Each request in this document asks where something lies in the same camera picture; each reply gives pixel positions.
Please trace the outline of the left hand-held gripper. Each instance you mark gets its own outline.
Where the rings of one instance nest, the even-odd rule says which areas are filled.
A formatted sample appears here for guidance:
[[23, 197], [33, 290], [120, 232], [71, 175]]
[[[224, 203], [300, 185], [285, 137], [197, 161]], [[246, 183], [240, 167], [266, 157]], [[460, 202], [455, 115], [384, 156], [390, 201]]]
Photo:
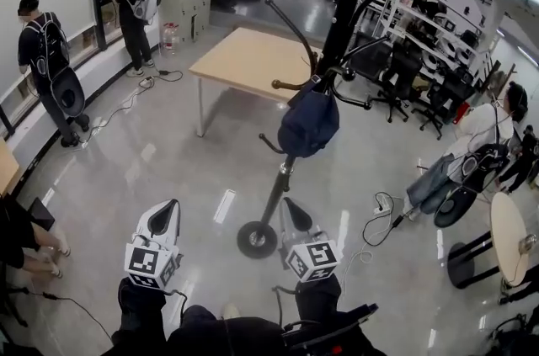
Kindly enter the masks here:
[[132, 242], [125, 247], [125, 272], [139, 287], [165, 291], [180, 267], [179, 252], [181, 219], [176, 199], [165, 200], [142, 214]]

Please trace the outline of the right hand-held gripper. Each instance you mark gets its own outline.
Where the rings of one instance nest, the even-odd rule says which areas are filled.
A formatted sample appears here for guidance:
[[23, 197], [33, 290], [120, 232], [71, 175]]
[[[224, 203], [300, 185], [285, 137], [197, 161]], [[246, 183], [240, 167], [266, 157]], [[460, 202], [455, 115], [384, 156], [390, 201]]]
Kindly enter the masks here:
[[281, 246], [284, 270], [291, 271], [300, 283], [327, 279], [339, 266], [335, 240], [326, 231], [312, 233], [313, 221], [294, 199], [283, 197], [279, 203]]

